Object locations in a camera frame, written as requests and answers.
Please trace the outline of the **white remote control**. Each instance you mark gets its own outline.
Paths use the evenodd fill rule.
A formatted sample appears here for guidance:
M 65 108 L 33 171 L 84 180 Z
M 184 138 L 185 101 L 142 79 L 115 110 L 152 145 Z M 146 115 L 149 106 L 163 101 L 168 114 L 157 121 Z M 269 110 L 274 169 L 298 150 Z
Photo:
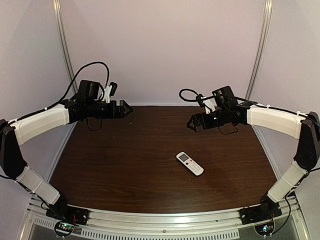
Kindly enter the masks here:
M 200 176 L 204 173 L 204 169 L 185 152 L 179 152 L 176 155 L 176 159 L 180 161 L 195 176 Z

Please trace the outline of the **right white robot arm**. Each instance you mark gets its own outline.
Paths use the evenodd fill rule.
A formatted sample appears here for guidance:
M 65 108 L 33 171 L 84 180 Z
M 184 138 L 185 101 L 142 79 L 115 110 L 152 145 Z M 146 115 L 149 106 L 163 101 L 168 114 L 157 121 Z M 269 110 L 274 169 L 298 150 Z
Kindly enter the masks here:
M 236 97 L 229 85 L 214 90 L 208 97 L 196 94 L 193 101 L 205 109 L 203 113 L 192 115 L 187 122 L 187 127 L 193 131 L 242 124 L 271 129 L 298 140 L 293 162 L 260 200 L 261 212 L 267 217 L 274 215 L 279 201 L 316 170 L 320 158 L 317 113 L 293 112 Z

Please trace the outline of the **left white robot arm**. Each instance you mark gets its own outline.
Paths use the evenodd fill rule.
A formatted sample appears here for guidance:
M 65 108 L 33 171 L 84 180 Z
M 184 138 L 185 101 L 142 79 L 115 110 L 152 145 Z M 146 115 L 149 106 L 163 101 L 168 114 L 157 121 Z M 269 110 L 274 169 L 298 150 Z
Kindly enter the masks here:
M 71 99 L 62 99 L 56 105 L 31 113 L 27 117 L 12 121 L 2 119 L 0 166 L 5 174 L 4 178 L 18 182 L 46 203 L 53 214 L 66 219 L 71 214 L 67 198 L 28 166 L 20 147 L 45 132 L 78 121 L 89 118 L 125 118 L 133 112 L 133 108 L 124 100 L 111 100 L 117 87 L 115 82 L 102 87 L 99 82 L 81 80 L 78 93 Z

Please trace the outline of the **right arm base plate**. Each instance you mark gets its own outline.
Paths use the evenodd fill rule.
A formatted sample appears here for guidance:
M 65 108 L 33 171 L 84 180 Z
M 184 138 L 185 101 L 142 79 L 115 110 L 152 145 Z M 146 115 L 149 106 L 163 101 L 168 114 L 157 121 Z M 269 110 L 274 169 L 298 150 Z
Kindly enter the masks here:
M 238 213 L 242 225 L 247 225 L 272 220 L 275 217 L 281 216 L 282 210 L 279 205 L 277 205 L 274 210 L 268 210 L 263 209 L 259 204 L 256 206 L 244 206 L 238 211 Z

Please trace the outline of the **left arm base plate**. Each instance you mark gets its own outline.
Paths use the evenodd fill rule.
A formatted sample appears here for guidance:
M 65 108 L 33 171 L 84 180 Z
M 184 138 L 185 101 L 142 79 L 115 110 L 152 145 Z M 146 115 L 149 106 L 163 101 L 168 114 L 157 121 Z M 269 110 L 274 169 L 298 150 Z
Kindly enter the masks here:
M 64 207 L 49 205 L 45 215 L 70 224 L 85 226 L 88 221 L 89 210 L 69 205 Z

